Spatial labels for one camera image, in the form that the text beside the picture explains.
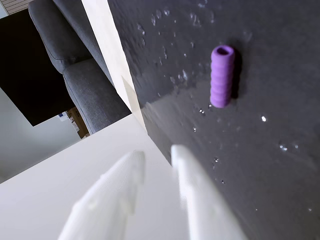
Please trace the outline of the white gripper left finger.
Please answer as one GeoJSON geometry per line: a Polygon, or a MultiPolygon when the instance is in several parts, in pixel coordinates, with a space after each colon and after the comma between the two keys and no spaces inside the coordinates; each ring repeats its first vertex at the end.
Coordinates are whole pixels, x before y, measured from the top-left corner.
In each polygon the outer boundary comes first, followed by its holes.
{"type": "Polygon", "coordinates": [[[145,153],[125,154],[74,203],[60,240],[122,240],[144,184],[145,153]]]}

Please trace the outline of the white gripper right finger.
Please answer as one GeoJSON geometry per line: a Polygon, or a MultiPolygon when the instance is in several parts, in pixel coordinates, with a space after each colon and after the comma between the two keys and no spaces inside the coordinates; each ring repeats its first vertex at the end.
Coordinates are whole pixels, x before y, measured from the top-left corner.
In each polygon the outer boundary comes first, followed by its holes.
{"type": "Polygon", "coordinates": [[[236,215],[198,159],[184,145],[171,146],[181,204],[188,217],[191,240],[246,240],[236,215]]]}

